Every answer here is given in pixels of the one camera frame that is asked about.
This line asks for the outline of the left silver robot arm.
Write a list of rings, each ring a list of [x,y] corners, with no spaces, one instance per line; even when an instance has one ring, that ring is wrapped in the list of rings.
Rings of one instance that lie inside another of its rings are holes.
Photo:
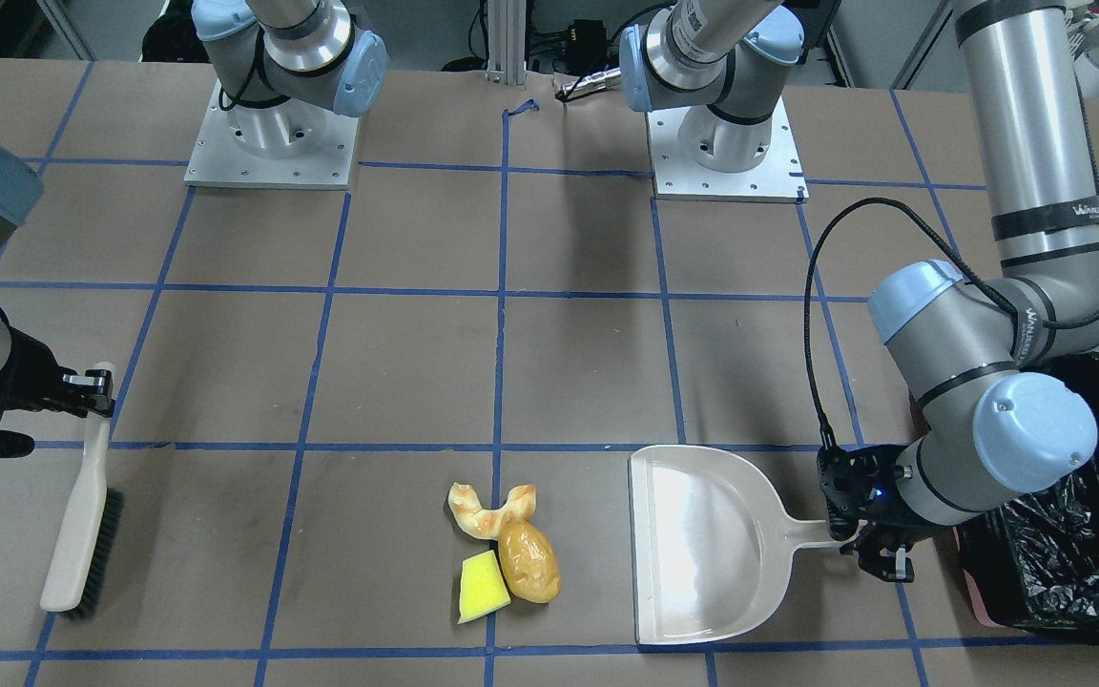
[[[845,451],[820,423],[830,534],[882,581],[912,581],[913,544],[1061,483],[1098,444],[1083,397],[1039,372],[1099,348],[1099,176],[1066,5],[954,10],[1002,276],[942,246],[869,296],[924,436]]]

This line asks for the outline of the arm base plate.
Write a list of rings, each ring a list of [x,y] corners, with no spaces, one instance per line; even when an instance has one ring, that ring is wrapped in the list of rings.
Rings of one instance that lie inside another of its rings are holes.
[[[223,110],[217,82],[184,182],[248,190],[348,190],[360,120],[288,100]]]
[[[802,203],[810,198],[788,109],[736,125],[707,106],[646,113],[654,193],[680,201]]]

